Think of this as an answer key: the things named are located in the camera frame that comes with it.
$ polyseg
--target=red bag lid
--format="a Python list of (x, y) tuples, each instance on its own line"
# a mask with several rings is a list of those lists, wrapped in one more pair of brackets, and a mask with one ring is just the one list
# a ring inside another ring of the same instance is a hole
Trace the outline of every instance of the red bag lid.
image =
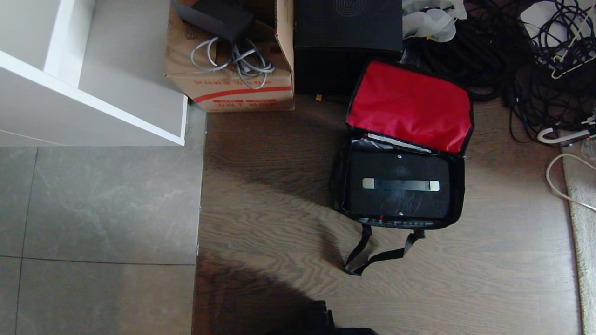
[(468, 93), (447, 80), (381, 61), (368, 64), (352, 99), (350, 126), (449, 153), (473, 130)]

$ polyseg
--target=rug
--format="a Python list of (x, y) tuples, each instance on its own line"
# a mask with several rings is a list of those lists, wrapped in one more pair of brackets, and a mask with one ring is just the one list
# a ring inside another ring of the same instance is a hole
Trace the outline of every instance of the rug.
[[(580, 145), (565, 148), (563, 152), (582, 157)], [(594, 206), (596, 173), (572, 157), (563, 158), (563, 169), (569, 197)], [(571, 202), (569, 207), (575, 239), (583, 334), (596, 335), (596, 213)]]

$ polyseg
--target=plastic bag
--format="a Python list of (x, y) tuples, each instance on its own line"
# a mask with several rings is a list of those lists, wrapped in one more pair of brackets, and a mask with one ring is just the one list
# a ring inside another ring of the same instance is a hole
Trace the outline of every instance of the plastic bag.
[(463, 0), (403, 0), (402, 9), (403, 38), (447, 42), (455, 36), (455, 20), (468, 17)]

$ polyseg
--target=white cable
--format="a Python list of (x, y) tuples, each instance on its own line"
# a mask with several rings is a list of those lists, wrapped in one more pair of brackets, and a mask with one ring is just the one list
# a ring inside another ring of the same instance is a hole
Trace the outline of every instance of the white cable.
[(590, 206), (590, 205), (588, 205), (588, 204), (586, 204), (586, 203), (583, 203), (583, 202), (581, 202), (581, 201), (577, 201), (577, 200), (575, 200), (575, 199), (572, 199), (572, 198), (568, 197), (567, 195), (565, 195), (565, 194), (563, 194), (561, 191), (559, 191), (559, 190), (558, 190), (558, 189), (555, 187), (555, 185), (553, 185), (553, 184), (552, 184), (552, 181), (551, 181), (551, 168), (552, 168), (552, 165), (553, 165), (553, 164), (554, 164), (556, 161), (558, 161), (560, 158), (562, 158), (562, 157), (565, 157), (565, 156), (568, 156), (568, 157), (575, 158), (575, 159), (577, 159), (578, 161), (582, 162), (583, 164), (587, 165), (587, 166), (588, 166), (589, 168), (591, 168), (592, 170), (596, 170), (596, 166), (594, 166), (594, 165), (592, 165), (592, 164), (590, 164), (590, 163), (586, 162), (585, 160), (581, 159), (580, 157), (578, 157), (578, 156), (576, 156), (576, 155), (574, 155), (574, 154), (560, 154), (560, 155), (558, 155), (557, 157), (555, 157), (555, 158), (554, 158), (554, 159), (553, 159), (553, 160), (552, 160), (552, 161), (551, 161), (551, 162), (548, 164), (548, 166), (547, 166), (547, 183), (548, 183), (548, 185), (551, 187), (552, 191), (553, 191), (553, 192), (555, 192), (555, 193), (556, 193), (558, 196), (560, 196), (560, 197), (562, 197), (562, 198), (565, 198), (565, 199), (567, 199), (567, 200), (569, 200), (569, 201), (571, 201), (571, 202), (574, 202), (574, 203), (576, 203), (576, 204), (580, 204), (580, 205), (582, 205), (582, 206), (585, 206), (585, 207), (587, 207), (587, 208), (589, 208), (589, 209), (591, 209), (591, 210), (593, 210), (593, 211), (595, 211), (595, 212), (596, 212), (596, 207)]

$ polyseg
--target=black speaker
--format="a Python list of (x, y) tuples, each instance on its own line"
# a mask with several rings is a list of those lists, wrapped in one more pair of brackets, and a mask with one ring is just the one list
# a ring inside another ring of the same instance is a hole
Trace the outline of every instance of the black speaker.
[(298, 94), (351, 95), (371, 57), (401, 56), (401, 1), (296, 0), (294, 22)]
[(296, 48), (402, 49), (402, 3), (396, 0), (297, 0)]

